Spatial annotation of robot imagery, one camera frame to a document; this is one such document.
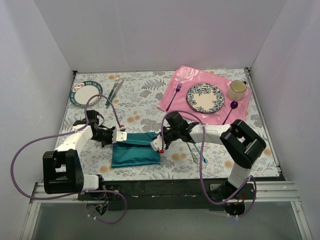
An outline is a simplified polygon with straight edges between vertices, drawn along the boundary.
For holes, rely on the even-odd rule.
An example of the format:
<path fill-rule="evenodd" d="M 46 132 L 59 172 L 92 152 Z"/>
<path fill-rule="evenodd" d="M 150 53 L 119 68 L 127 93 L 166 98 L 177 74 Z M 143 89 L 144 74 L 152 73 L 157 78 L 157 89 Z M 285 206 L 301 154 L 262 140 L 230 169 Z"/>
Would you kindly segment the teal cloth napkin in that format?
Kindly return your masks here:
<path fill-rule="evenodd" d="M 113 144 L 111 167 L 160 165 L 160 155 L 151 147 L 156 136 L 155 132 L 128 133 L 126 141 Z"/>

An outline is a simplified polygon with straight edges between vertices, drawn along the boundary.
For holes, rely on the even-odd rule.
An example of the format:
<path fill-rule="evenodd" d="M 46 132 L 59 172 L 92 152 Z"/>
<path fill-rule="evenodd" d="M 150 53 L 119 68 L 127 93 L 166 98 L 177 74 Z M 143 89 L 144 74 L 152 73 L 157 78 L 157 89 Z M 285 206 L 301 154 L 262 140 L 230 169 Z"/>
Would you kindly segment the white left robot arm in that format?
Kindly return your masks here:
<path fill-rule="evenodd" d="M 42 157 L 44 190 L 47 194 L 68 194 L 89 191 L 95 200 L 106 196 L 102 177 L 84 174 L 80 153 L 90 141 L 100 142 L 104 147 L 113 143 L 115 128 L 100 125 L 102 115 L 95 110 L 86 111 L 88 119 L 77 120 L 73 133 L 53 151 Z"/>

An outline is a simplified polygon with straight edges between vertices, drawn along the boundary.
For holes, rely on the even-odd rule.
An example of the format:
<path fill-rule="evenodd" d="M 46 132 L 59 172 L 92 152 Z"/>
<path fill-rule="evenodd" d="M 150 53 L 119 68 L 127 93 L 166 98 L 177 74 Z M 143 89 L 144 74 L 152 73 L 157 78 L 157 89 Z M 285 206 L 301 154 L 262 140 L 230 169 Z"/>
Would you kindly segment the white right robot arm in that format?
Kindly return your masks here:
<path fill-rule="evenodd" d="M 266 142 L 243 120 L 224 125 L 208 125 L 201 120 L 188 123 L 177 111 L 169 112 L 162 120 L 169 127 L 161 126 L 161 132 L 151 142 L 154 151 L 163 153 L 176 140 L 185 143 L 201 143 L 200 156 L 203 156 L 205 143 L 225 147 L 233 159 L 231 173 L 225 183 L 214 189 L 213 200 L 237 199 L 245 192 L 244 186 L 252 177 L 251 169 L 266 148 Z"/>

